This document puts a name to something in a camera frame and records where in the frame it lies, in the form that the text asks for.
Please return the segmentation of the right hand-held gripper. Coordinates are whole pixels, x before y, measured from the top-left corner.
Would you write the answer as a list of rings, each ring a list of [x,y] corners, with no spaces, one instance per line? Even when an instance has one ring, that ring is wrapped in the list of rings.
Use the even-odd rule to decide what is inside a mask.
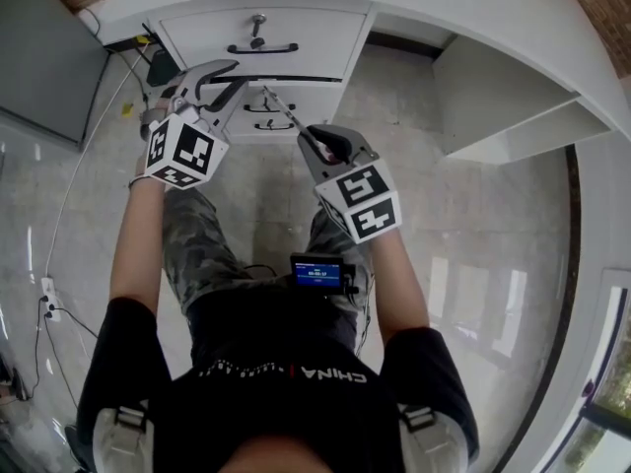
[[[401,225],[398,192],[386,162],[354,129],[313,124],[310,135],[300,133],[298,144],[316,183],[315,195],[329,218],[356,244]],[[321,148],[341,161],[328,164]]]

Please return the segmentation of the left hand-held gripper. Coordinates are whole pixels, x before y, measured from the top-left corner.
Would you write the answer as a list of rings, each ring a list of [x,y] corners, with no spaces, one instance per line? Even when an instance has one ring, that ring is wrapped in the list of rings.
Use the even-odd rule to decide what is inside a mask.
[[[201,86],[235,69],[232,59],[217,59],[183,73],[170,111],[155,107],[144,113],[144,175],[170,187],[189,189],[210,180],[229,144],[221,135],[247,91],[247,79],[221,92]],[[193,99],[200,99],[196,104]]]

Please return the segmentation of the silver pen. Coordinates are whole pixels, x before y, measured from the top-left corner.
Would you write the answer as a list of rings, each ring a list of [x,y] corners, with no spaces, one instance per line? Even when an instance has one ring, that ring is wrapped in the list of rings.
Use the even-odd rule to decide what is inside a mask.
[[[289,106],[282,102],[282,100],[274,91],[272,91],[267,86],[263,87],[263,91],[267,96],[272,99],[272,101],[278,106],[279,110],[294,124],[294,126],[299,130],[300,133],[310,135],[310,131],[307,129],[307,127],[295,116]]]

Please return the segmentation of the person's right forearm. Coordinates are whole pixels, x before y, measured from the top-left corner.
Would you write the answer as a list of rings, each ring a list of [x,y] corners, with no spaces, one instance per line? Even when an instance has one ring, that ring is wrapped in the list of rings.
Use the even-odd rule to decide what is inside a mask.
[[[399,229],[370,240],[375,300],[383,343],[397,333],[430,326],[422,288]]]

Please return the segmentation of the person's left forearm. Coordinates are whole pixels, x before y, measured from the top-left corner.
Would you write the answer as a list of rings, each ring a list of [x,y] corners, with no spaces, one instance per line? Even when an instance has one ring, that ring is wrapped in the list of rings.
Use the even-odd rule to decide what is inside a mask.
[[[154,315],[161,288],[164,202],[162,182],[142,177],[132,183],[109,284],[111,300],[134,300]]]

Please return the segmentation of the silver drawer key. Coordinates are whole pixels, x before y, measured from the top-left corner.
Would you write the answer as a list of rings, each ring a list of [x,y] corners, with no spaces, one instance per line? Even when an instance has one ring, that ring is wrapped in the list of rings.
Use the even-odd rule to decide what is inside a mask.
[[[249,45],[252,50],[256,50],[265,44],[264,38],[260,35],[260,28],[267,21],[267,17],[264,14],[258,13],[251,17],[251,21],[253,28]]]

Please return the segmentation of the white desk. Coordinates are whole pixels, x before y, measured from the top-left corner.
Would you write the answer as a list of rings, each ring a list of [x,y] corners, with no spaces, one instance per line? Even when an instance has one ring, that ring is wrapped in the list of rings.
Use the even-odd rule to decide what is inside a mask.
[[[105,0],[102,37],[213,1]],[[631,141],[631,107],[576,0],[352,1],[456,35],[437,76],[450,157],[500,165],[583,140]]]

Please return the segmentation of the person's left hand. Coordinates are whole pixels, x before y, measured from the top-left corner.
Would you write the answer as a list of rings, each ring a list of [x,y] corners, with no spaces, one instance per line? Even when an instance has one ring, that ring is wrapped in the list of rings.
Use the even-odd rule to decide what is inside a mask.
[[[155,108],[162,110],[164,113],[168,113],[170,111],[171,99],[174,96],[176,89],[177,85],[167,86],[158,98]]]

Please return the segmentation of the black router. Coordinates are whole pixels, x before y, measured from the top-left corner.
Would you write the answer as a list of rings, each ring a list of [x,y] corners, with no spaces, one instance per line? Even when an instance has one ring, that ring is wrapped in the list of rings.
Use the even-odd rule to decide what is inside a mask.
[[[142,23],[142,27],[147,32],[148,36],[159,46],[159,49],[154,52],[153,58],[150,61],[147,82],[151,87],[166,85],[179,74],[180,68],[169,54],[158,35],[152,32],[145,23]]]

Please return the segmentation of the small black screen device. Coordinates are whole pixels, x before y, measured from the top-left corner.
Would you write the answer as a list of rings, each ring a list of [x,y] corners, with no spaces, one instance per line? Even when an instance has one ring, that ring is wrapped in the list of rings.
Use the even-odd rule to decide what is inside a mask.
[[[297,253],[290,256],[292,286],[299,291],[321,296],[352,296],[356,266],[346,264],[341,256],[320,253]]]

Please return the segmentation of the person's left camouflage trouser leg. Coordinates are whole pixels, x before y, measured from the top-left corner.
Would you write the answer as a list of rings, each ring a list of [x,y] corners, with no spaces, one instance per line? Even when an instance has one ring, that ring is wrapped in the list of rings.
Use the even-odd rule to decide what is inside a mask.
[[[184,315],[216,292],[285,291],[285,276],[252,278],[229,248],[213,204],[197,189],[165,194],[163,267]]]

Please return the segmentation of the grey metal cabinet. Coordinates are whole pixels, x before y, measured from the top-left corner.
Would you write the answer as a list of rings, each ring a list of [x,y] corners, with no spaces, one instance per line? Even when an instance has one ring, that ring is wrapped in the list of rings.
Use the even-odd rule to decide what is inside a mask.
[[[0,151],[80,151],[107,59],[60,0],[0,0]]]

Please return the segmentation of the person's black shirt torso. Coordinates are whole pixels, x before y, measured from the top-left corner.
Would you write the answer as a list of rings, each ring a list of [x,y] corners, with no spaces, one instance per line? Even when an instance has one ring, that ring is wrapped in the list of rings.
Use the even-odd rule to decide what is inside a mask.
[[[352,320],[304,291],[216,292],[189,310],[172,377],[157,315],[110,300],[82,392],[76,454],[94,473],[466,473],[476,421],[431,326],[397,333],[378,371]]]

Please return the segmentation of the white power strip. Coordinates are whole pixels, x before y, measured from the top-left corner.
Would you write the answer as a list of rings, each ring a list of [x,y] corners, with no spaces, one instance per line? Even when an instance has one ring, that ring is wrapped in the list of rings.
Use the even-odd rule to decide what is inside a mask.
[[[62,304],[59,302],[54,281],[50,277],[42,277],[40,283],[45,305],[45,317],[54,322],[59,322],[61,320],[60,309]]]

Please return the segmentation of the black framed window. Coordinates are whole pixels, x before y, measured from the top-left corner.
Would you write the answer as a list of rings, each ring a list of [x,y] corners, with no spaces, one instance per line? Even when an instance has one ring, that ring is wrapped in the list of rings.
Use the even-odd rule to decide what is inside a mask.
[[[613,317],[605,321],[604,346],[588,379],[595,390],[582,396],[546,473],[631,473],[631,272],[606,270],[604,291]]]

